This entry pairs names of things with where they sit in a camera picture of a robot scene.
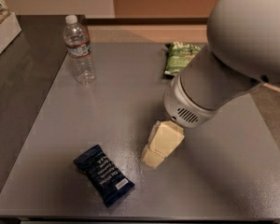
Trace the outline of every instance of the water bottle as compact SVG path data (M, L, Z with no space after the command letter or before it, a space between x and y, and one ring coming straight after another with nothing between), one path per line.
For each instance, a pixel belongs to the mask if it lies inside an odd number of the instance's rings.
M77 22L75 15L65 18L63 38L71 59L77 82L87 85L95 80L94 65L91 60L91 40L85 28Z

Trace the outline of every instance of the white box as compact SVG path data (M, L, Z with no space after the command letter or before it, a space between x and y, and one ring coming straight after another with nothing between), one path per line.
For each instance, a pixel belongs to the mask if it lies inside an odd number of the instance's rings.
M10 13L0 24L0 54L20 32L21 28L16 15Z

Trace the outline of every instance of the blue snack bag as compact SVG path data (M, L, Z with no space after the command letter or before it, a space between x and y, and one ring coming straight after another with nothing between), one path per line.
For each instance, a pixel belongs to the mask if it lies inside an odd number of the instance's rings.
M109 207L134 187L117 166L96 145L74 160L74 164L82 170Z

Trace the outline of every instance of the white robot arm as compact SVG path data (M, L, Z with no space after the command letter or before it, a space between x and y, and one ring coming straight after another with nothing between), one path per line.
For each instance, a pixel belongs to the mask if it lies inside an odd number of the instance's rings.
M170 119L197 127L263 83L280 87L280 0L220 0L208 44L164 94Z

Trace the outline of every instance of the bottle cap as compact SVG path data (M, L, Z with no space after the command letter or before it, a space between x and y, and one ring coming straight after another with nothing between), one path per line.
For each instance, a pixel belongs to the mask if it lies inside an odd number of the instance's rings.
M65 21L66 21L67 24L70 24L70 25L75 24L75 23L77 23L77 16L69 15L65 18Z

